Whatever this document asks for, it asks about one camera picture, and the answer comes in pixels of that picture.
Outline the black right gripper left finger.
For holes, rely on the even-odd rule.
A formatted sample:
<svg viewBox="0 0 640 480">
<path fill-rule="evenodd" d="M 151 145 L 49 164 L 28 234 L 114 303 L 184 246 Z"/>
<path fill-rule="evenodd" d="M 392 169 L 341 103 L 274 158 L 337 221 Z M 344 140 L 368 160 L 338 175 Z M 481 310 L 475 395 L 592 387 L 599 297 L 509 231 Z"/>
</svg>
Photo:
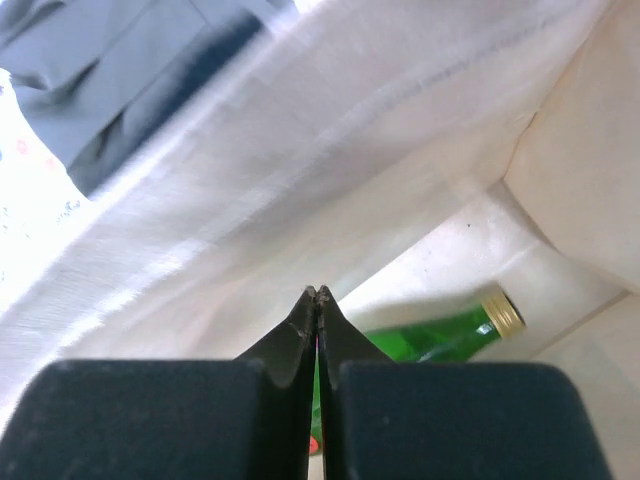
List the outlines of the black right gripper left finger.
<svg viewBox="0 0 640 480">
<path fill-rule="evenodd" d="M 304 479 L 316 292 L 232 360 L 64 360 L 1 439 L 5 479 Z"/>
</svg>

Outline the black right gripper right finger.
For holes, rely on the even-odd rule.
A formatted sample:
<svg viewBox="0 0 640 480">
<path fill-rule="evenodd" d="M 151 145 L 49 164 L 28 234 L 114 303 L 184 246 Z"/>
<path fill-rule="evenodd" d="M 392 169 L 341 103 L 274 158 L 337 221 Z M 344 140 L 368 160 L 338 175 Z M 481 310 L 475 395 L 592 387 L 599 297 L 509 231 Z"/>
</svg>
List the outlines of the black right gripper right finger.
<svg viewBox="0 0 640 480">
<path fill-rule="evenodd" d="M 327 287 L 318 391 L 328 479 L 608 479 L 582 399 L 541 363 L 397 363 Z"/>
</svg>

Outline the green Perrier bottle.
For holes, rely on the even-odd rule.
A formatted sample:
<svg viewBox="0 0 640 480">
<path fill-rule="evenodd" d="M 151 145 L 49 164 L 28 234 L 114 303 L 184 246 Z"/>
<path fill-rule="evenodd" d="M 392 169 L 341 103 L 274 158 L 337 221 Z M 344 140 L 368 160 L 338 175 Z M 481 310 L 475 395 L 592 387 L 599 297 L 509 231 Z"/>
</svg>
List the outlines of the green Perrier bottle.
<svg viewBox="0 0 640 480">
<path fill-rule="evenodd" d="M 324 298 L 318 318 L 317 353 L 329 371 L 345 361 L 384 363 L 465 362 L 489 345 L 511 338 L 526 322 L 508 295 L 494 288 L 460 313 L 362 332 L 337 303 Z"/>
</svg>

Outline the beige canvas tote bag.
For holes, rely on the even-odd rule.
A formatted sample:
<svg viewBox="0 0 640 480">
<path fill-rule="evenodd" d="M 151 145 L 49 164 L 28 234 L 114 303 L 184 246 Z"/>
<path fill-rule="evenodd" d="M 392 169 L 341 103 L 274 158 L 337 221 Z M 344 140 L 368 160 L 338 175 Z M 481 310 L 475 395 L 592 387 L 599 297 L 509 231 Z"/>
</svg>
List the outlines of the beige canvas tote bag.
<svg viewBox="0 0 640 480">
<path fill-rule="evenodd" d="M 291 1 L 1 311 L 1 417 L 68 358 L 224 358 L 308 285 L 360 328 L 491 284 L 639 475 L 639 5 Z"/>
</svg>

